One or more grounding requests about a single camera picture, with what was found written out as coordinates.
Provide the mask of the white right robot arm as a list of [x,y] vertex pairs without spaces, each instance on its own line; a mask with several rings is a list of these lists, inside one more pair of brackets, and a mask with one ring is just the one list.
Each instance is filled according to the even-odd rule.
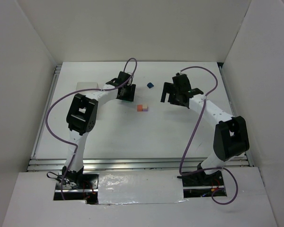
[[206,175],[211,175],[224,167],[227,161],[249,149],[246,121],[242,116],[235,117],[223,111],[208,99],[209,93],[192,88],[186,74],[178,73],[172,80],[171,83],[164,83],[160,101],[184,106],[199,115],[180,161],[180,175],[186,175],[182,167],[202,119],[214,127],[213,150],[208,158],[199,164],[198,172],[203,171]]

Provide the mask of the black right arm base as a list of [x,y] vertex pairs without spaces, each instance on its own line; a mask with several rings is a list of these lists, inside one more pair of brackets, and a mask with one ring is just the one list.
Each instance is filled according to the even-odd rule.
[[224,185],[221,171],[217,171],[211,175],[207,175],[204,172],[196,173],[188,176],[177,176],[182,180],[184,187],[198,187],[198,186],[210,186],[220,187]]

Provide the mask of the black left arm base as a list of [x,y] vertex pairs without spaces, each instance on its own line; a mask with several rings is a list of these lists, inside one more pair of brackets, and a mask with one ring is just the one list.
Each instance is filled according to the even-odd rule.
[[65,178],[62,182],[62,175],[54,172],[47,172],[46,177],[56,181],[55,189],[63,192],[91,192],[98,191],[98,174],[85,174],[77,182]]

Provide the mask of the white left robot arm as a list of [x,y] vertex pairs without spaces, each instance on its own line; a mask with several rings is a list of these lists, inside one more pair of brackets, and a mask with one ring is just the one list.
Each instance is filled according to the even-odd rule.
[[74,187],[83,185],[83,154],[88,134],[95,127],[98,109],[115,99],[132,102],[134,93],[133,75],[121,71],[102,89],[79,92],[74,96],[66,118],[70,145],[62,176],[67,183]]

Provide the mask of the orange wood cube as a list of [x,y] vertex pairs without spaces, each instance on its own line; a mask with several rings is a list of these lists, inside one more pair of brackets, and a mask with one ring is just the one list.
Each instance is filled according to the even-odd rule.
[[143,105],[137,105],[137,111],[142,112],[143,111]]

